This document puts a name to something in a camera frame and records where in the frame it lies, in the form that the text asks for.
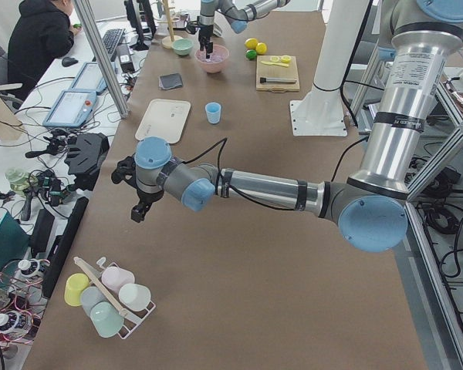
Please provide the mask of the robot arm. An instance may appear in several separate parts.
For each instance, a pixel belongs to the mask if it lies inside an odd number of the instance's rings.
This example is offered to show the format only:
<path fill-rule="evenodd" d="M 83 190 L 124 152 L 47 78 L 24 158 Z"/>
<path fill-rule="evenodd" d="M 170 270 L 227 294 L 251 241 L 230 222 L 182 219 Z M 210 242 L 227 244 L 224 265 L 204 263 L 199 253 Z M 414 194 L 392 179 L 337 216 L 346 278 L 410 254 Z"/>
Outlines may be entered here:
<path fill-rule="evenodd" d="M 379 45 L 394 52 L 380 107 L 363 152 L 346 175 L 332 180 L 350 135 L 343 121 L 340 86 L 363 28 L 367 2 L 336 2 L 327 26 L 301 15 L 233 10 L 231 2 L 208 1 L 211 23 L 246 21 L 251 32 L 274 31 L 278 47 L 292 43 L 299 71 L 313 81 L 297 103 L 276 96 L 243 96 L 237 86 L 225 104 L 231 126 L 198 125 L 189 140 L 173 147 L 158 136 L 138 141 L 130 157 L 131 185 L 139 197 L 132 218 L 141 220 L 163 196 L 186 213 L 216 215 L 227 198 L 328 220 L 357 249 L 382 252 L 406 236 L 407 168 L 431 112 L 449 56 L 463 46 L 463 1 L 387 1 L 382 6 Z"/>
<path fill-rule="evenodd" d="M 233 1 L 201 1 L 200 14 L 197 17 L 198 41 L 200 50 L 207 58 L 213 53 L 211 37 L 214 32 L 215 13 L 222 14 L 235 33 L 243 32 L 249 22 L 267 16 L 272 10 L 285 7 L 290 0 L 263 0 L 237 8 Z"/>

